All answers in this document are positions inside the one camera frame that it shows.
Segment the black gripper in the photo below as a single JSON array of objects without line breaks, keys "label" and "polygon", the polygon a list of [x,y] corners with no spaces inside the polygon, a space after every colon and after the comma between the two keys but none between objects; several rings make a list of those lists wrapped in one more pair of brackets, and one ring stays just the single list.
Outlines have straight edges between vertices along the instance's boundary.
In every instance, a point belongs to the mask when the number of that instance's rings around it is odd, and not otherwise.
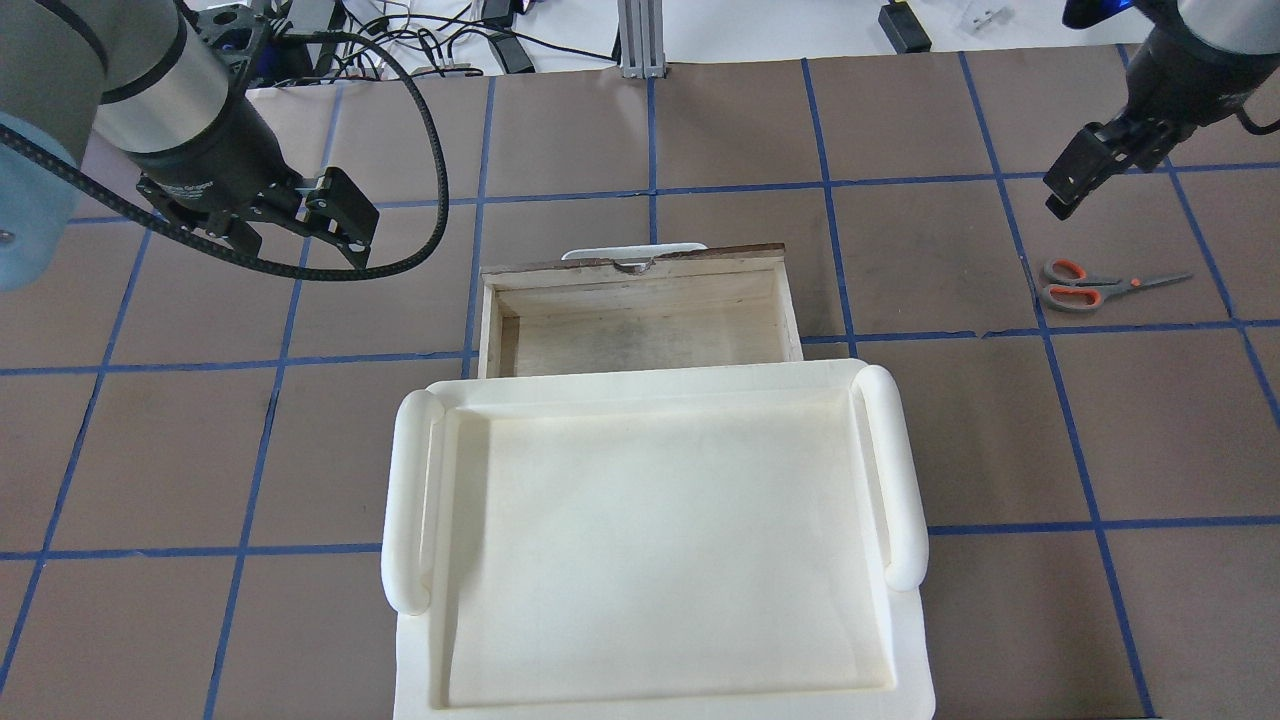
[{"label": "black gripper", "polygon": [[134,164],[147,177],[138,190],[186,229],[211,234],[236,251],[259,251],[262,241],[252,222],[297,219],[298,234],[328,243],[353,269],[369,266],[379,210],[338,167],[302,179],[243,95],[232,96],[195,138],[137,152]]}]

